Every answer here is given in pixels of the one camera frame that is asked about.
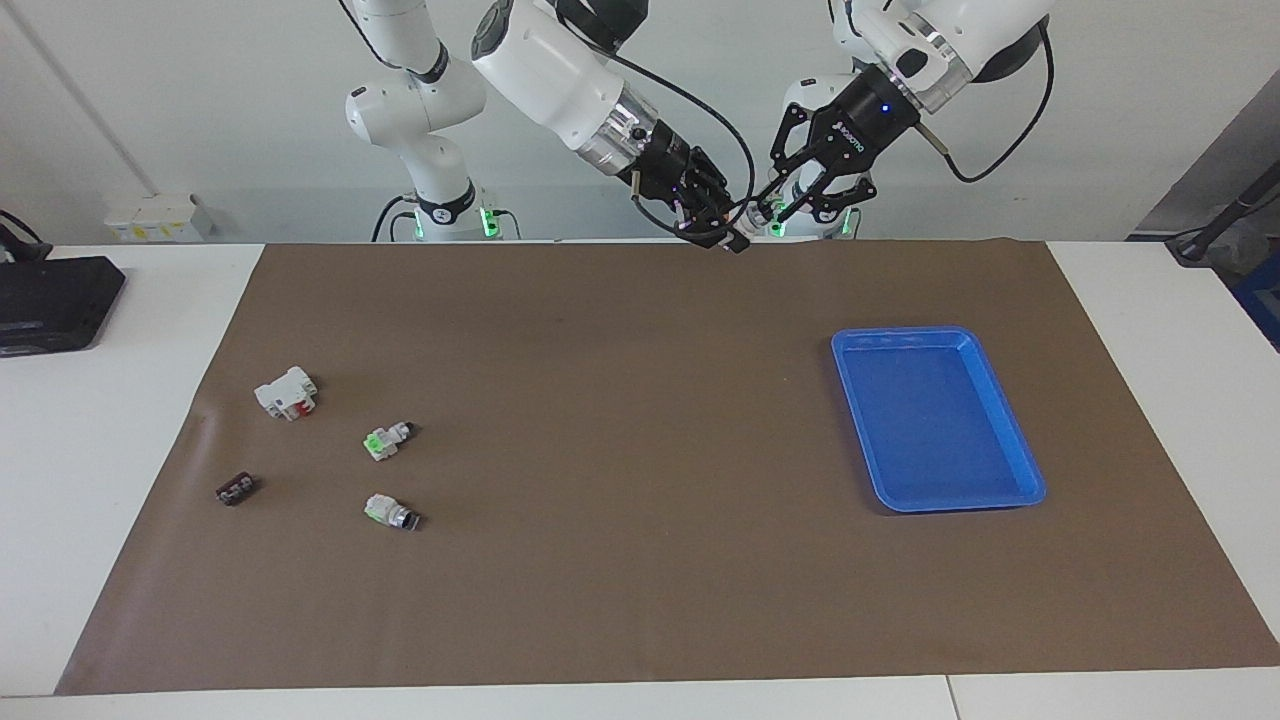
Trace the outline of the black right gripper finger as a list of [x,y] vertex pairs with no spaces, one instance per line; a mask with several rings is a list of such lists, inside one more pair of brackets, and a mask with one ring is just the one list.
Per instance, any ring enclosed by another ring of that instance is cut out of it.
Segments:
[[750,237],[742,233],[739,219],[746,204],[732,202],[723,211],[713,206],[687,206],[675,202],[675,236],[703,249],[723,249],[732,254],[745,252]]
[[707,206],[732,206],[728,181],[703,149],[695,149],[696,195]]

